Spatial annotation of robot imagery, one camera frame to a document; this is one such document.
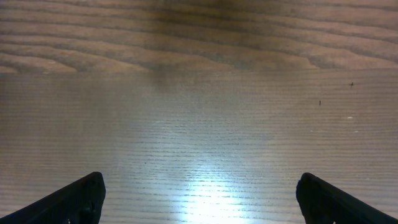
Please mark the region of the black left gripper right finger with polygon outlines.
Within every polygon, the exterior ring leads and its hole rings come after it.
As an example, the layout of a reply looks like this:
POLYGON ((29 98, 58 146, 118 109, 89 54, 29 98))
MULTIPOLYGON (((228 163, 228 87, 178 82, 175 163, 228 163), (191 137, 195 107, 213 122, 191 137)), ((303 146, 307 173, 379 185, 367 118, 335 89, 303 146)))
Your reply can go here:
POLYGON ((311 174, 302 174, 296 199, 306 224, 397 224, 397 219, 311 174))

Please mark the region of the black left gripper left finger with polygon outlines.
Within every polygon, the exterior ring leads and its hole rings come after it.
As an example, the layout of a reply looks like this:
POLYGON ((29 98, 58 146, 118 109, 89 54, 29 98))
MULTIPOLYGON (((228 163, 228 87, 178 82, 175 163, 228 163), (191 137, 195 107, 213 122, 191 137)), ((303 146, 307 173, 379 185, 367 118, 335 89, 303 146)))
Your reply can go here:
POLYGON ((92 172, 64 188, 1 218, 3 224, 98 224, 106 189, 92 172))

